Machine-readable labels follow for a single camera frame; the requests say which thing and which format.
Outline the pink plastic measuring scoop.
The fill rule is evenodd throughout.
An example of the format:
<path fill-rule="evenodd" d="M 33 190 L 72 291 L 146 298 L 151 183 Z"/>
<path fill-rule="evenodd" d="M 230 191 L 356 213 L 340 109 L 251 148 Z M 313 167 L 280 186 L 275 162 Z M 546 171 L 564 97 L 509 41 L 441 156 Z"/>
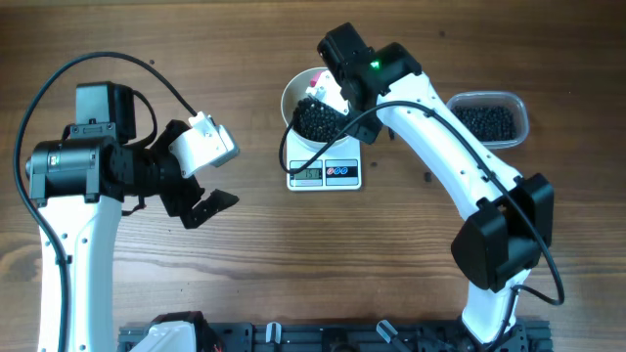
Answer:
<path fill-rule="evenodd" d="M 310 79 L 310 86 L 316 87 L 320 82 L 323 82 L 326 78 L 326 73 L 325 70 L 317 71 Z"/>

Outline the black beans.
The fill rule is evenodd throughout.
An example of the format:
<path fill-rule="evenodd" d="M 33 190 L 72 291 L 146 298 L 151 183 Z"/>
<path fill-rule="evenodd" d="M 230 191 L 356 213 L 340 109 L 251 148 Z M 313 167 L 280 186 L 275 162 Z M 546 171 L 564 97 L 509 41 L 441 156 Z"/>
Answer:
<path fill-rule="evenodd" d="M 514 114 L 503 106 L 453 107 L 456 115 L 480 142 L 512 140 L 517 129 Z M 299 102 L 293 113 L 295 127 L 303 127 L 303 136 L 317 142 L 329 142 L 340 130 L 333 110 L 317 110 L 312 99 Z"/>

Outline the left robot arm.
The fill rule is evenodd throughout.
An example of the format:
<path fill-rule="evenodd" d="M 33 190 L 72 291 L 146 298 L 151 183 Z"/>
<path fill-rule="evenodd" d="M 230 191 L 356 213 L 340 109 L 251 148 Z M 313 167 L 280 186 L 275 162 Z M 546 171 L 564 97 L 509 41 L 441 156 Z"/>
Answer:
<path fill-rule="evenodd" d="M 136 138 L 138 91 L 106 82 L 76 88 L 76 119 L 60 140 L 39 143 L 28 160 L 29 198 L 51 235 L 42 235 L 38 347 L 112 351 L 112 260 L 125 198 L 158 196 L 170 217 L 196 229 L 238 197 L 207 193 L 196 173 L 240 149 L 230 132 L 198 112 Z"/>

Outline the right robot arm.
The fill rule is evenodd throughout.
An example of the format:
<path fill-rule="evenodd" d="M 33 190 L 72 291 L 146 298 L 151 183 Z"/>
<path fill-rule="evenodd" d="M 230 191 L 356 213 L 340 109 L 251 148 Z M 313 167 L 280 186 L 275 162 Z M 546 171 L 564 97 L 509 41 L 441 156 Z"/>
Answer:
<path fill-rule="evenodd" d="M 469 280 L 461 321 L 474 346 L 494 351 L 504 344 L 522 291 L 561 305 L 564 289 L 549 251 L 554 189 L 548 180 L 540 173 L 523 177 L 483 146 L 402 45 L 375 50 L 347 22 L 329 31 L 317 51 L 348 103 L 342 133 L 371 144 L 389 127 L 455 203 L 464 224 L 451 252 Z"/>

